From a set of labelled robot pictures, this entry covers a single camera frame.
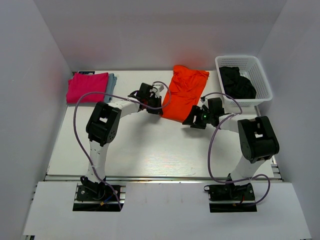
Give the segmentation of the orange t shirt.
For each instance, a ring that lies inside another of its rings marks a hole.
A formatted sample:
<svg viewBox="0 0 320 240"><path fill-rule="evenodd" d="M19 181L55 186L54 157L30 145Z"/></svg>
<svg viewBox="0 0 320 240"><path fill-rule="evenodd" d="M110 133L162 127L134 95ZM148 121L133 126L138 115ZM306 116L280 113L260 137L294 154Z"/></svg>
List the orange t shirt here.
<svg viewBox="0 0 320 240"><path fill-rule="evenodd" d="M192 106L198 104L209 75L210 73L205 70L175 65L169 91L163 100L165 107L162 110L162 117L182 123L189 115Z"/></svg>

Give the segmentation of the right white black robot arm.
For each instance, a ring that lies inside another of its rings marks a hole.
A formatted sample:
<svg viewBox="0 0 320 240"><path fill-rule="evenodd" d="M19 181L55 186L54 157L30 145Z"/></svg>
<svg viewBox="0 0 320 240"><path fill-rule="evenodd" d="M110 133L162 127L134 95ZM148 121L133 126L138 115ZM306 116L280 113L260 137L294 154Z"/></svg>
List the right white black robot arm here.
<svg viewBox="0 0 320 240"><path fill-rule="evenodd" d="M248 118L239 113L226 113L222 100L218 97L201 98L202 106L193 105L182 122L191 128L204 130L207 125L215 127L213 136L219 130L237 133L242 156L228 180L218 183L228 184L226 195L236 200L244 193L244 185L250 183L258 168L279 153L280 145L270 119L267 116Z"/></svg>

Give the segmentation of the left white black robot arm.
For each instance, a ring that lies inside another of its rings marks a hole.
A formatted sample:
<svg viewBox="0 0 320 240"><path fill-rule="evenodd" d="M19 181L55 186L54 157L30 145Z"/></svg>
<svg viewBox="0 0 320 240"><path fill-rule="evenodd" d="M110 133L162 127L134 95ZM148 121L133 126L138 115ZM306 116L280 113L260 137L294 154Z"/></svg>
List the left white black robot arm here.
<svg viewBox="0 0 320 240"><path fill-rule="evenodd" d="M142 83L140 89L116 102L98 102L86 125L90 162L83 184L91 184L88 193L99 200L105 196L106 187L100 184L106 177L105 165L110 143L115 139L121 118L146 110L149 114L162 115L161 92L165 85Z"/></svg>

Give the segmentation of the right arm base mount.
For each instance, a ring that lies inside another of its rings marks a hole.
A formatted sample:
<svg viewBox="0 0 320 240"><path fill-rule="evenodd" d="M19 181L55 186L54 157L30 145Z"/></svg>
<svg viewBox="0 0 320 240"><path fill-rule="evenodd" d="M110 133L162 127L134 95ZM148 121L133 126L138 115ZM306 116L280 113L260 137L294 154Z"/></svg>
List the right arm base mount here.
<svg viewBox="0 0 320 240"><path fill-rule="evenodd" d="M211 213L254 213L257 212L256 198L251 183L245 185L210 184L203 190L209 196Z"/></svg>

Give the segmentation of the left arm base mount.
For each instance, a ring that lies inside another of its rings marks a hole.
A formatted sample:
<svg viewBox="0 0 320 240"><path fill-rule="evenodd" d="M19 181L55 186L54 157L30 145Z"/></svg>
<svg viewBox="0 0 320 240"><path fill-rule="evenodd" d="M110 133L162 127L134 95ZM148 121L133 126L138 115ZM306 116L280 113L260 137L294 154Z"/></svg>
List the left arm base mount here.
<svg viewBox="0 0 320 240"><path fill-rule="evenodd" d="M74 212L120 212L125 202L124 185L108 186L102 182L91 182L85 176L76 187Z"/></svg>

